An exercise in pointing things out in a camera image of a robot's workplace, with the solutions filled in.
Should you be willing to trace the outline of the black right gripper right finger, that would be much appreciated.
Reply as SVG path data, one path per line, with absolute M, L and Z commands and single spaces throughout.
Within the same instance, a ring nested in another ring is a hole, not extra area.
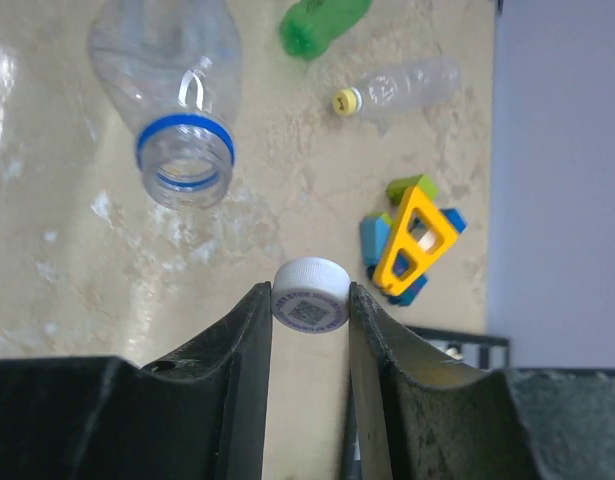
M 615 369 L 460 363 L 350 291 L 366 479 L 615 479 Z

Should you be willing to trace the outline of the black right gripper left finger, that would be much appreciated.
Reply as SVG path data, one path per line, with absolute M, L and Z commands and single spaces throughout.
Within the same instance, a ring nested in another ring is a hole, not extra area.
M 271 286 L 137 367 L 116 356 L 0 360 L 0 479 L 258 479 Z

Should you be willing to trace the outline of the white QR code cap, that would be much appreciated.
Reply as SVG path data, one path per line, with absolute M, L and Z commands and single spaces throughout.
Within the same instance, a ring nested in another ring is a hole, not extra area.
M 332 332 L 349 318 L 350 286 L 346 270 L 331 260 L 320 257 L 291 260 L 274 277 L 272 314 L 296 331 Z

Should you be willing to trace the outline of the Pepsi label clear bottle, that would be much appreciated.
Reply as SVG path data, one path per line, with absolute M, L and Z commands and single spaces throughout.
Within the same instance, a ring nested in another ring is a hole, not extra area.
M 242 45 L 224 1 L 106 1 L 88 54 L 134 136 L 143 187 L 170 209 L 227 193 L 241 98 Z

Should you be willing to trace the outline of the green plastic bottle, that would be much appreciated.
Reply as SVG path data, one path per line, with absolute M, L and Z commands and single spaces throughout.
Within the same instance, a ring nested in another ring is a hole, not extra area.
M 280 22 L 281 46 L 292 57 L 314 60 L 355 26 L 372 3 L 372 0 L 298 1 Z

